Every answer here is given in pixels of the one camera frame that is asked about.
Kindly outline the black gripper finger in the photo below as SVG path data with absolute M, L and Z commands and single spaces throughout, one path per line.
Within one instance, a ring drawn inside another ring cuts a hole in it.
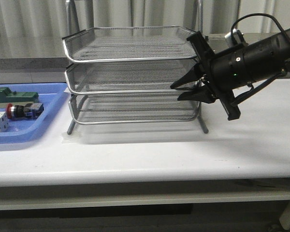
M 215 95 L 212 93 L 211 89 L 206 86 L 195 86 L 194 88 L 180 88 L 178 91 L 184 91 L 177 98 L 178 101 L 197 101 L 204 103 L 214 103 L 216 101 Z
M 197 63 L 183 77 L 173 82 L 170 88 L 177 89 L 184 84 L 199 81 L 202 77 L 203 77 L 203 68 L 199 63 Z

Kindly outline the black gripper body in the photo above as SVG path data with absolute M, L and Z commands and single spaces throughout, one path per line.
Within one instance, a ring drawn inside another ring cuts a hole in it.
M 216 99 L 220 100 L 228 120 L 238 119 L 241 112 L 237 105 L 232 105 L 235 100 L 233 90 L 246 85 L 246 81 L 240 76 L 239 67 L 244 61 L 242 49 L 247 44 L 240 43 L 216 54 L 199 31 L 189 36 L 187 40 L 193 46 L 203 68 L 204 85 L 208 86 Z M 239 61 L 236 61 L 236 52 L 240 53 Z

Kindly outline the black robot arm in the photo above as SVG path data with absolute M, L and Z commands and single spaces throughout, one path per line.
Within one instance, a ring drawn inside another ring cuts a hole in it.
M 226 40 L 229 48 L 214 53 L 201 32 L 188 37 L 198 62 L 179 80 L 172 89 L 201 81 L 189 92 L 182 93 L 178 100 L 214 103 L 220 100 L 228 120 L 238 119 L 238 105 L 267 87 L 279 77 L 290 73 L 290 29 L 284 30 L 272 15 L 262 13 L 274 21 L 280 32 L 253 44 L 248 44 L 234 22 Z

